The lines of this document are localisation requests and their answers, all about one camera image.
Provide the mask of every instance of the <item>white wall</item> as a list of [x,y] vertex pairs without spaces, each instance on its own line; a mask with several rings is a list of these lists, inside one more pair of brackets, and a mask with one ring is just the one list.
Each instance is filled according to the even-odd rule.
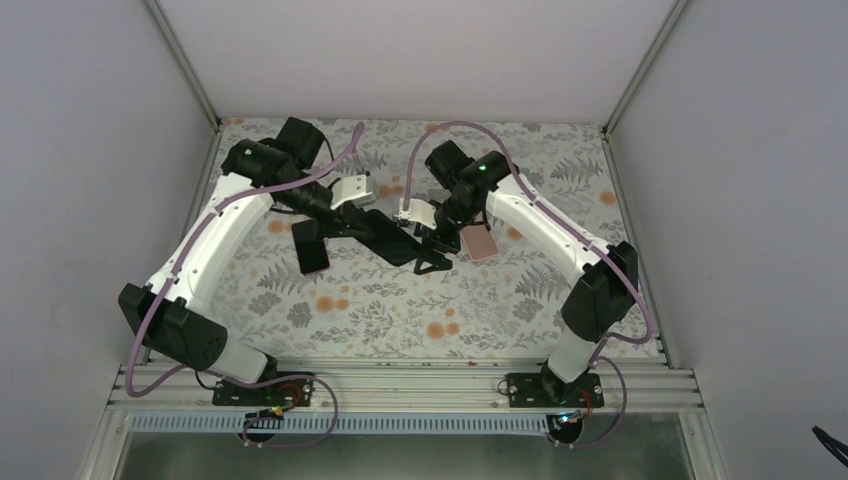
[[221,115],[606,123],[673,0],[160,0]]
[[692,2],[614,132],[646,270],[734,479],[842,478],[848,4]]
[[211,130],[140,1],[0,5],[0,471],[81,467]]

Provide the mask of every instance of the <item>black mount bracket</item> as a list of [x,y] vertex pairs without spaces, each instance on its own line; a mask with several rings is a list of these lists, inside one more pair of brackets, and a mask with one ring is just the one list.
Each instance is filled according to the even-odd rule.
[[510,373],[506,376],[506,389],[510,408],[586,408],[582,392],[589,395],[592,408],[604,406],[601,379],[597,374],[582,375],[578,384],[562,402],[554,402],[542,387],[540,373]]
[[[278,377],[286,375],[312,375],[310,372],[279,372]],[[300,401],[292,405],[292,388],[286,385],[297,385],[303,394]],[[222,380],[215,385],[212,405],[219,407],[275,407],[291,405],[292,407],[308,407],[312,398],[314,385],[312,380],[297,379],[280,382],[265,388],[244,388]]]

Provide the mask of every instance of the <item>floral tablecloth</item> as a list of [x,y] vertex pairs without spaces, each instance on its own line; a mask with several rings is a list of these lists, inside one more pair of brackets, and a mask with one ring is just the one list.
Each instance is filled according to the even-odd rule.
[[[274,137],[284,118],[230,118],[210,178],[230,147],[243,138]],[[358,120],[310,120],[338,152]],[[378,208],[392,216],[404,193],[413,145],[437,122],[366,120],[359,158],[344,160],[340,176],[370,171]],[[621,212],[598,128],[588,125],[485,123],[510,149],[516,164],[562,211],[610,242],[625,238]],[[413,196],[444,200],[446,192],[424,167],[439,143],[452,139],[478,157],[496,148],[482,133],[450,128],[424,144],[413,176]],[[316,165],[329,159],[326,150]],[[460,253],[454,268],[417,276],[394,268],[352,239],[327,241],[330,269],[303,276],[291,225],[303,217],[268,213],[248,234],[218,284],[210,318],[230,334],[277,356],[544,358],[565,325],[559,314],[571,286],[521,232],[494,220],[500,254],[471,262]],[[614,329],[641,336],[636,308]],[[654,343],[610,342],[614,357],[658,356]]]

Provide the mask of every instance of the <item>black smartphone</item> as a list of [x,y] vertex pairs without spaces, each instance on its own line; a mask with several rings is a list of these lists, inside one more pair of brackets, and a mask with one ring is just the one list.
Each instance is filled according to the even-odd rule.
[[330,268],[327,246],[324,245],[324,239],[318,237],[318,222],[306,220],[293,224],[292,237],[300,273],[309,275]]
[[399,267],[418,258],[421,244],[386,214],[379,210],[368,210],[365,212],[365,221],[374,236],[365,240],[359,239],[359,243],[390,265]]

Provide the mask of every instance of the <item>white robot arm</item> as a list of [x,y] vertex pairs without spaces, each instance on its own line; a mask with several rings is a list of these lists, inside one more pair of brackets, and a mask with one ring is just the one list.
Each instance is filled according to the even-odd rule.
[[[302,168],[303,163],[293,165],[296,163],[293,158],[299,157],[279,153],[248,140],[234,146],[224,162],[224,175],[218,179],[208,205],[186,239],[145,287],[132,284],[124,287],[119,304],[137,333],[154,297],[169,278],[173,279],[162,305],[154,313],[145,345],[195,370],[211,370],[242,382],[254,383],[276,375],[276,362],[270,356],[230,338],[225,327],[205,317],[224,268],[253,225],[275,201],[316,219],[327,230],[326,236],[354,236],[365,243],[368,238],[380,237],[381,232],[391,233],[387,231],[390,228],[408,236],[391,222],[388,226],[368,223],[368,215],[359,208],[375,199],[374,184],[367,175],[341,179],[329,188],[309,183],[285,192],[247,196],[223,209],[217,208],[223,199],[234,194],[302,178],[303,173],[297,167]],[[401,208],[400,219],[424,227],[423,239],[418,244],[409,237],[408,241],[392,244],[390,250],[397,253],[394,250],[399,245],[411,245],[408,248],[413,251],[413,257],[410,258],[418,255],[419,259],[417,273],[422,272],[419,268],[422,259],[437,269],[447,269],[452,264],[443,254],[459,250],[460,230],[481,211],[518,229],[560,269],[572,287],[561,310],[567,328],[541,372],[543,386],[554,402],[569,395],[586,373],[603,335],[624,317],[634,303],[633,298],[598,255],[534,205],[510,174],[499,152],[489,152],[475,161],[453,142],[446,142],[434,149],[425,163],[442,186],[451,191],[451,197],[440,205],[412,200],[409,208]],[[526,178],[521,176],[521,179],[529,185]],[[544,199],[536,196],[535,201]],[[609,257],[635,284],[637,259],[632,247],[625,242],[611,246],[549,203],[546,205],[591,244],[608,251]],[[382,215],[377,211],[370,213]],[[195,235],[204,222],[206,228]],[[366,230],[368,235],[357,236],[357,228]],[[174,263],[184,252],[182,268],[172,273]]]
[[[401,221],[424,227],[422,246],[425,250],[441,254],[458,252],[459,231],[485,210],[521,232],[553,262],[572,287],[561,309],[567,328],[542,369],[543,385],[554,402],[556,398],[569,395],[586,373],[604,334],[635,303],[621,280],[584,242],[608,252],[609,258],[626,272],[634,285],[638,281],[635,250],[626,242],[610,245],[587,231],[539,196],[527,178],[519,173],[521,183],[529,186],[532,194],[533,199],[528,198],[500,152],[489,152],[474,160],[449,141],[435,148],[425,165],[439,183],[451,191],[450,198],[442,204],[411,199],[408,208],[404,208],[401,200],[398,214]],[[536,202],[544,202],[556,217],[584,238],[575,238],[542,212]],[[420,267],[419,261],[417,271],[427,270]]]

